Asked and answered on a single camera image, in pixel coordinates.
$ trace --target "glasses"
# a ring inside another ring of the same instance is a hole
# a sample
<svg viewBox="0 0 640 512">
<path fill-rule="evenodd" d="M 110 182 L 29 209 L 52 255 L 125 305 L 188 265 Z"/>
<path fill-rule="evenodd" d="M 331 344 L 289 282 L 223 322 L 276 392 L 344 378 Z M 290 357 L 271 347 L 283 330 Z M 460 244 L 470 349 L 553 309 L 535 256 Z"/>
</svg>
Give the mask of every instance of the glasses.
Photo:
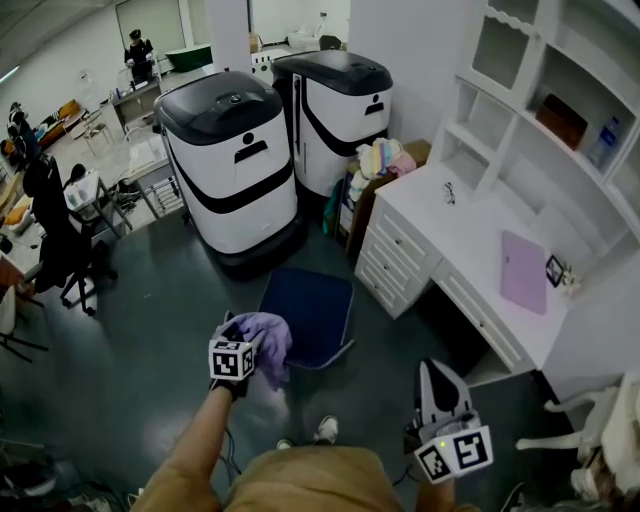
<svg viewBox="0 0 640 512">
<path fill-rule="evenodd" d="M 456 196 L 453 193 L 453 185 L 450 181 L 444 184 L 444 200 L 447 204 L 456 204 Z"/>
</svg>

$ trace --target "picture frame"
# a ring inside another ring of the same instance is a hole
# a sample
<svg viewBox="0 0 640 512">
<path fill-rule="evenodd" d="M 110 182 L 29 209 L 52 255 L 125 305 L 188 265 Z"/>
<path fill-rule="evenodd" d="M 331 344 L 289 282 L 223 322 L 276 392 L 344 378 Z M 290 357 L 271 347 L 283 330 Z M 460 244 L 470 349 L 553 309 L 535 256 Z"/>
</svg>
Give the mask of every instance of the picture frame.
<svg viewBox="0 0 640 512">
<path fill-rule="evenodd" d="M 558 258 L 556 258 L 553 254 L 547 261 L 547 279 L 553 285 L 554 288 L 557 288 L 562 282 L 562 274 L 564 273 L 564 268 Z"/>
</svg>

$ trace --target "drawer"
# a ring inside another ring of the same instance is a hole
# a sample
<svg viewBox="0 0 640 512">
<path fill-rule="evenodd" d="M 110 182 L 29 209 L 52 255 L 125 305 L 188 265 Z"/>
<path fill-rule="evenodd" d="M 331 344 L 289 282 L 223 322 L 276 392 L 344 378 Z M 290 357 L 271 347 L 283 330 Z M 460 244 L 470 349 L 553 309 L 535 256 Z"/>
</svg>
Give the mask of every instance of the drawer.
<svg viewBox="0 0 640 512">
<path fill-rule="evenodd" d="M 416 276 L 428 280 L 442 257 L 411 224 L 376 199 L 369 227 Z"/>
<path fill-rule="evenodd" d="M 393 286 L 380 275 L 375 264 L 362 253 L 356 265 L 356 276 L 393 318 L 397 318 L 407 309 L 407 302 Z"/>
<path fill-rule="evenodd" d="M 513 335 L 502 326 L 488 306 L 479 299 L 473 287 L 443 261 L 433 275 L 434 281 L 464 313 L 469 321 L 498 354 L 502 362 L 512 371 L 520 372 L 528 362 L 516 348 Z"/>
<path fill-rule="evenodd" d="M 362 244 L 362 253 L 377 264 L 379 270 L 384 273 L 385 277 L 391 281 L 398 291 L 406 292 L 411 280 L 415 280 L 409 269 L 392 255 L 391 249 L 380 240 L 371 228 L 367 228 L 367 236 Z"/>
</svg>

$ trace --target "water bottle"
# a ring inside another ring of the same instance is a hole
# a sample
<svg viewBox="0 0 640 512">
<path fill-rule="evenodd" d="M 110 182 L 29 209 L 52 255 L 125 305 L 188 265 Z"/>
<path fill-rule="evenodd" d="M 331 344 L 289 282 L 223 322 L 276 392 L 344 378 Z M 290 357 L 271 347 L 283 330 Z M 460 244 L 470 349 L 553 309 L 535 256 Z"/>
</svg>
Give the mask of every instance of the water bottle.
<svg viewBox="0 0 640 512">
<path fill-rule="evenodd" d="M 597 168 L 602 169 L 609 159 L 618 141 L 620 132 L 620 121 L 617 117 L 612 117 L 600 132 L 598 140 L 591 147 L 587 158 Z"/>
</svg>

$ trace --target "person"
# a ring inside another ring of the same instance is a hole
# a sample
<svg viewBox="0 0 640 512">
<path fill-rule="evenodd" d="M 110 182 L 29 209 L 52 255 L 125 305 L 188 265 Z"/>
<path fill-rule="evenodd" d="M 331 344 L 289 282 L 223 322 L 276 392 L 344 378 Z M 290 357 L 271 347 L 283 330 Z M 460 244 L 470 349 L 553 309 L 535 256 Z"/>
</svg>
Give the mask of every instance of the person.
<svg viewBox="0 0 640 512">
<path fill-rule="evenodd" d="M 314 445 L 295 447 L 282 440 L 255 459 L 232 485 L 224 507 L 209 480 L 220 458 L 234 400 L 246 385 L 215 381 L 204 404 L 169 458 L 156 471 L 133 506 L 134 512 L 384 511 L 401 510 L 380 459 L 364 448 L 335 446 L 338 421 L 325 417 Z M 454 483 L 420 485 L 417 511 L 472 512 L 455 507 Z"/>
<path fill-rule="evenodd" d="M 129 48 L 124 51 L 124 62 L 131 68 L 134 83 L 140 83 L 151 79 L 151 58 L 153 46 L 151 41 L 142 38 L 140 29 L 135 29 L 129 34 L 131 42 Z"/>
<path fill-rule="evenodd" d="M 28 117 L 28 112 L 22 109 L 20 103 L 14 101 L 11 104 L 7 133 L 9 134 L 9 139 L 14 143 L 16 149 L 22 156 L 23 166 L 28 165 L 29 162 L 40 155 L 40 145 L 31 126 L 29 126 L 27 122 Z"/>
</svg>

